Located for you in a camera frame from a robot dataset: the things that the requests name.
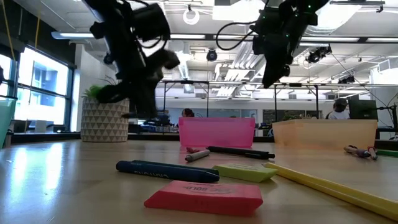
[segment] wooden table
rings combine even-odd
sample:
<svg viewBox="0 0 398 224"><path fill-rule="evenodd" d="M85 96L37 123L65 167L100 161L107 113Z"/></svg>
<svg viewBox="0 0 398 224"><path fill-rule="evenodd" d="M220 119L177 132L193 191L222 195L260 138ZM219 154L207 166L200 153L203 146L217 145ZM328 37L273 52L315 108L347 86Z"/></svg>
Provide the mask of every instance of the wooden table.
<svg viewBox="0 0 398 224"><path fill-rule="evenodd" d="M275 162L374 195L398 200L398 159L377 162L336 150L278 149ZM253 217L145 208L143 203L169 183L167 179L123 174L119 160L184 164L179 142L51 142L0 150L0 223L394 223L283 177L258 184L264 204ZM259 166L260 160L212 154L191 163L212 167L228 162ZM222 177L220 183L254 184Z"/></svg>

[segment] man in white shirt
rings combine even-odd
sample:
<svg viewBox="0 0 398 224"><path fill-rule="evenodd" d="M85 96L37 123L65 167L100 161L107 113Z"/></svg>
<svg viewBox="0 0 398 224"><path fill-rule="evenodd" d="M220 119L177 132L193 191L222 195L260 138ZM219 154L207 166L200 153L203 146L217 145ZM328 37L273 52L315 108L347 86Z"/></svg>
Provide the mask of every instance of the man in white shirt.
<svg viewBox="0 0 398 224"><path fill-rule="evenodd" d="M327 119L349 119L349 113L346 111L347 105L346 99L337 99L333 105L333 111L328 114Z"/></svg>

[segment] pink object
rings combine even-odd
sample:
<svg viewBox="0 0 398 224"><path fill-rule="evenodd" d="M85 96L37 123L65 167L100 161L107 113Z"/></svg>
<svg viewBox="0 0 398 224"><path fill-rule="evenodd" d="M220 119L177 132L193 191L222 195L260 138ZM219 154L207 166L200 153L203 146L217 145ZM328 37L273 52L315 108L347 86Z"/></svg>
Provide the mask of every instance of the pink object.
<svg viewBox="0 0 398 224"><path fill-rule="evenodd" d="M251 216L262 205L262 196L256 185L175 180L158 190L144 205L147 208Z"/></svg>
<svg viewBox="0 0 398 224"><path fill-rule="evenodd" d="M254 118L180 118L183 147L241 147L253 144Z"/></svg>

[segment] pink plastic bin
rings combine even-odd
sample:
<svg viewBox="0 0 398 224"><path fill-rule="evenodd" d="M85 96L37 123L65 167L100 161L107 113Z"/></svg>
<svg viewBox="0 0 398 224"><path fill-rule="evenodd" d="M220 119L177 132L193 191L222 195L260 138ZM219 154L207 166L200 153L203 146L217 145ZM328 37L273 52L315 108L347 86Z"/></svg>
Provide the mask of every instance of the pink plastic bin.
<svg viewBox="0 0 398 224"><path fill-rule="evenodd" d="M253 144L254 118L180 118L183 147L243 147Z"/></svg>

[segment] pink eraser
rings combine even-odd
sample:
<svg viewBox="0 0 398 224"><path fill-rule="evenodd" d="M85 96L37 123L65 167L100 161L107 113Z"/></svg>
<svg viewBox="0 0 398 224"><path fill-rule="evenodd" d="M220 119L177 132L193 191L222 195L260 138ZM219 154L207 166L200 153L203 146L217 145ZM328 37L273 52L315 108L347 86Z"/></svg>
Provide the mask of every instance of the pink eraser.
<svg viewBox="0 0 398 224"><path fill-rule="evenodd" d="M260 188L174 180L144 202L148 208L250 216L262 205Z"/></svg>

